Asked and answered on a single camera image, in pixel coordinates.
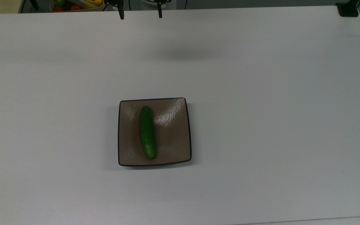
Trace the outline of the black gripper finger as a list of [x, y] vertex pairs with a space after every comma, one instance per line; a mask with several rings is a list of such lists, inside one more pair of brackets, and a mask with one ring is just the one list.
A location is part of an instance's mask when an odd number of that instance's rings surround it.
[[104, 5], [104, 10], [106, 10], [107, 6], [116, 8], [119, 12], [120, 19], [124, 20], [124, 0], [105, 0]]
[[167, 3], [170, 3], [171, 0], [155, 0], [155, 3], [157, 4], [157, 10], [159, 14], [159, 18], [163, 18], [162, 9], [164, 6], [166, 6]]

